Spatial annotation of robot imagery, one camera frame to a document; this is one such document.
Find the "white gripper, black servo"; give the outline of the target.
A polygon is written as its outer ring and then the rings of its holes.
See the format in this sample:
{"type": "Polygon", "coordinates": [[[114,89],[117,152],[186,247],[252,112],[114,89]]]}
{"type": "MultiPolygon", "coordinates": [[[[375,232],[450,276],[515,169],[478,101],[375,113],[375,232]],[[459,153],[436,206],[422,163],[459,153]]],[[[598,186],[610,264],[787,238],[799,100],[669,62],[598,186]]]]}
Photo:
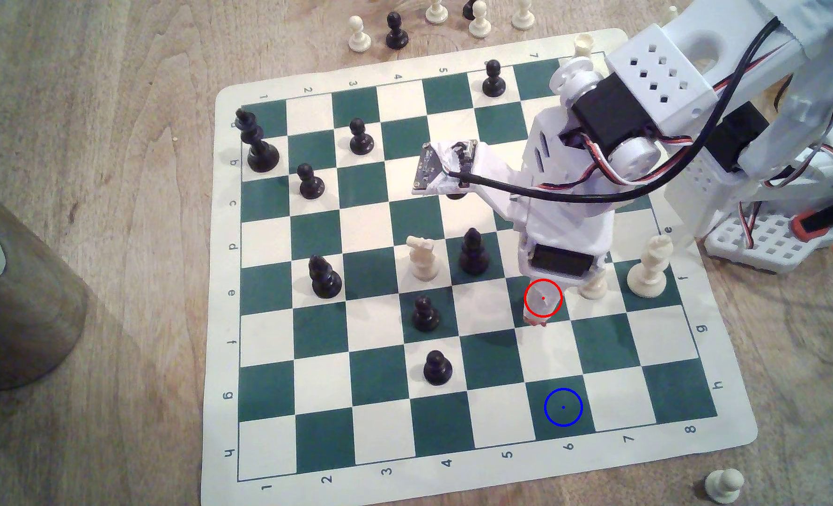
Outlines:
{"type": "Polygon", "coordinates": [[[541,191],[547,200],[513,196],[511,201],[513,228],[520,234],[520,272],[551,279],[534,280],[526,289],[524,322],[531,326],[546,326],[561,308],[557,283],[586,283],[602,269],[611,249],[611,204],[551,200],[612,190],[600,167],[568,109],[553,106],[535,116],[515,184],[541,191]]]}

